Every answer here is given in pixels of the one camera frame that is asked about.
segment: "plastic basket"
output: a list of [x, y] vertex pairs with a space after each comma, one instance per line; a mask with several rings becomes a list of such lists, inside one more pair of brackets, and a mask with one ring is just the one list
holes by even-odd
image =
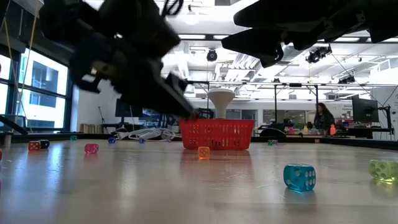
[[253, 127], [254, 120], [180, 120], [185, 149], [207, 146], [210, 150], [245, 150], [249, 148]]

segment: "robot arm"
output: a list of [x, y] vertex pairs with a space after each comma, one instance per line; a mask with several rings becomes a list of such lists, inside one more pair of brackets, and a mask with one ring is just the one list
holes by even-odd
[[161, 58], [180, 43], [164, 20], [179, 12], [183, 0], [177, 1], [169, 8], [166, 1], [159, 15], [153, 0], [105, 0], [98, 11], [77, 0], [45, 0], [41, 28], [46, 38], [74, 50], [70, 75], [79, 88], [99, 93], [98, 83], [110, 80], [129, 105], [189, 117], [187, 85], [172, 73], [160, 77]]

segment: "woman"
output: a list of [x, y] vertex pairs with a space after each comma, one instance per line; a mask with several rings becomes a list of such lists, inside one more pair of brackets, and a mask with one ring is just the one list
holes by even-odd
[[330, 126], [335, 124], [335, 118], [324, 103], [318, 103], [318, 113], [315, 115], [313, 123], [316, 129], [325, 130], [327, 133], [330, 132]]

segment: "translucent blue die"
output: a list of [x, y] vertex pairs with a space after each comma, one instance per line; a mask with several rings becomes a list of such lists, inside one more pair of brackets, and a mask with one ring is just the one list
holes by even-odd
[[284, 182], [292, 190], [312, 190], [316, 182], [315, 169], [309, 164], [287, 164]]

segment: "green die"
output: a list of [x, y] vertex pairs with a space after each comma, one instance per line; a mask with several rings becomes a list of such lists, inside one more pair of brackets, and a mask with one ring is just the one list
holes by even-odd
[[398, 180], [398, 162], [371, 160], [369, 174], [376, 180], [395, 182]]

